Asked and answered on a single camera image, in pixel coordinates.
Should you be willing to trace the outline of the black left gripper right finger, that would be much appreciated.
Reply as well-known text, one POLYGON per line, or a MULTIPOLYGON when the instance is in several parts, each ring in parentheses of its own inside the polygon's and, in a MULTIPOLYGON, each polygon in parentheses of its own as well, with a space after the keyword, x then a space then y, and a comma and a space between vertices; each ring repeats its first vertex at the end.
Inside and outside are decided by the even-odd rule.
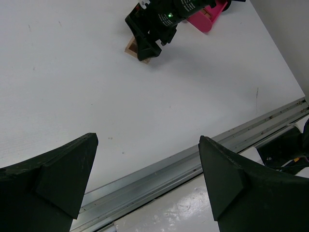
POLYGON ((201 136, 199 156, 222 232, 306 232, 309 180, 265 167, 201 136))

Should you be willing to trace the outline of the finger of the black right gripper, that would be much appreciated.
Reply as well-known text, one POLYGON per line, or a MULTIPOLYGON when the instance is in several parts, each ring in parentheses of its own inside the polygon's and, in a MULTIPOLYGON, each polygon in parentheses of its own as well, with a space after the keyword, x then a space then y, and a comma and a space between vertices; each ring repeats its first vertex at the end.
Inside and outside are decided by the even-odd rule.
POLYGON ((147 25, 134 19, 125 19, 125 22, 131 29, 135 38, 137 44, 137 58, 139 61, 155 58, 161 54, 162 50, 148 33, 150 30, 147 25))

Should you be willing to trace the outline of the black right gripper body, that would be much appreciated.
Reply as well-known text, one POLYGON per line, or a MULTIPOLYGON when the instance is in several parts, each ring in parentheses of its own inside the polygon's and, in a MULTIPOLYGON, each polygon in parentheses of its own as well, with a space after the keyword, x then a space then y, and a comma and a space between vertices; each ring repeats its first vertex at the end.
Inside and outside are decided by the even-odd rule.
POLYGON ((150 36, 163 45, 171 42, 177 25, 202 8, 215 7, 213 0, 140 0, 126 19, 139 20, 150 36))

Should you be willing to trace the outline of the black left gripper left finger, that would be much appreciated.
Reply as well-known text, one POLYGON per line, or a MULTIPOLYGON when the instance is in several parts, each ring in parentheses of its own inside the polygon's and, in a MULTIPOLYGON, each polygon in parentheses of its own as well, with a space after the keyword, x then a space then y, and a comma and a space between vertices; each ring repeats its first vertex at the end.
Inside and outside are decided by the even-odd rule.
POLYGON ((68 232, 77 219, 98 146, 87 133, 0 170, 2 232, 68 232))

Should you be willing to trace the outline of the square brown eyeshadow palette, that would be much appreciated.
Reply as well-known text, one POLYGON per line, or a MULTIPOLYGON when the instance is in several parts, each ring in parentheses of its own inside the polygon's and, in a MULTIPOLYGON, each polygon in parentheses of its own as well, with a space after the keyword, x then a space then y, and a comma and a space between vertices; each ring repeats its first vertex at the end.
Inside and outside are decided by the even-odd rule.
POLYGON ((125 53, 127 53, 127 54, 131 55, 132 57, 138 59, 137 51, 138 51, 138 46, 137 46, 135 37, 133 36, 130 39, 129 43, 125 47, 125 53))

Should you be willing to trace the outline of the pink bottom drawer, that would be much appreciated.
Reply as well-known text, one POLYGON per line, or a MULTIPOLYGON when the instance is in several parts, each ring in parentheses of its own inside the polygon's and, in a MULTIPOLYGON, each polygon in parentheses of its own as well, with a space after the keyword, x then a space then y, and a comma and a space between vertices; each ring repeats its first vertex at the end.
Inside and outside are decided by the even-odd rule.
POLYGON ((207 6, 189 17, 187 21, 202 33, 208 33, 221 13, 230 7, 231 2, 231 0, 216 0, 214 8, 207 6))

